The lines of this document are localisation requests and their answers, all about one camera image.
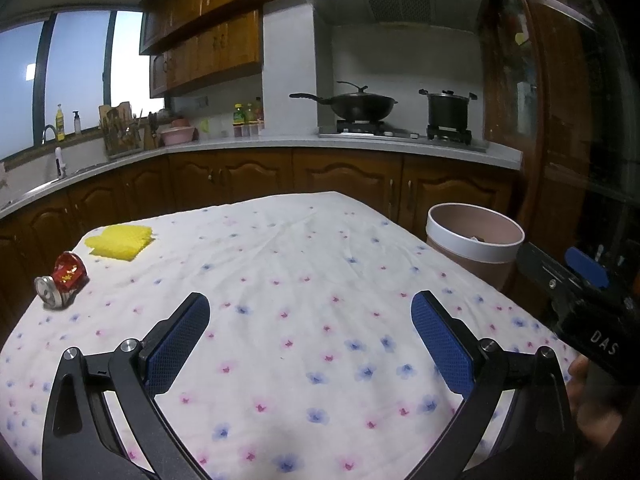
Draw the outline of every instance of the yellow towel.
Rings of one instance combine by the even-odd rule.
[[[91,254],[94,256],[106,256],[130,262],[152,240],[151,227],[110,225],[100,236],[87,238],[84,243],[93,249]]]

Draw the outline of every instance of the white tablecloth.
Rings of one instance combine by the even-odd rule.
[[[192,291],[209,299],[209,327],[156,401],[216,480],[403,479],[462,400],[412,325],[420,290],[504,349],[547,344],[565,374],[575,355],[495,289],[337,193],[135,223],[153,228],[148,248],[121,262],[89,255],[81,241],[75,252],[91,281],[62,312],[36,299],[0,352],[0,431],[39,478],[62,352],[107,352],[143,338]],[[509,401],[503,394],[474,460],[490,450]],[[145,465],[122,412],[113,411],[130,458]]]

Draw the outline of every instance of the crushed soda can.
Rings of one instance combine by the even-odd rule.
[[[51,275],[37,277],[33,285],[45,308],[60,310],[73,301],[88,281],[86,267],[80,257],[65,251],[56,260]]]

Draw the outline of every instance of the hand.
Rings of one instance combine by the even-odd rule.
[[[602,449],[616,433],[622,416],[611,406],[584,398],[588,368],[589,360],[584,355],[574,359],[569,366],[572,378],[566,384],[566,394],[578,428],[587,440]]]

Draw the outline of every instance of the window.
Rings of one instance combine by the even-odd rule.
[[[146,116],[164,106],[149,97],[149,56],[140,56],[142,12],[121,10],[116,15],[111,51],[111,105],[131,103],[131,111]]]
[[[30,71],[35,73],[41,31],[42,22],[0,32],[0,159],[33,146]]]
[[[79,111],[83,128],[98,125],[98,106],[104,104],[102,71],[109,15],[108,10],[57,15],[47,61],[45,124],[56,124],[58,104],[62,104],[66,133],[74,130],[73,110]]]

